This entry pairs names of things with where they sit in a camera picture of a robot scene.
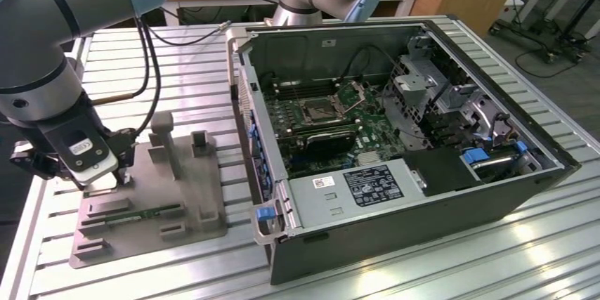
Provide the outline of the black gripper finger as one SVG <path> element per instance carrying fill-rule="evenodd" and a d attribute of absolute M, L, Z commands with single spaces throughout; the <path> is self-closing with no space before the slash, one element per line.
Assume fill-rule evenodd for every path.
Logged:
<path fill-rule="evenodd" d="M 125 184 L 125 171 L 135 163 L 135 129 L 125 128 L 111 131 L 107 134 L 105 142 L 117 158 L 117 169 L 112 171 L 117 185 Z"/>
<path fill-rule="evenodd" d="M 59 171 L 57 160 L 39 152 L 28 141 L 15 143 L 11 163 L 45 180 L 55 178 Z"/>

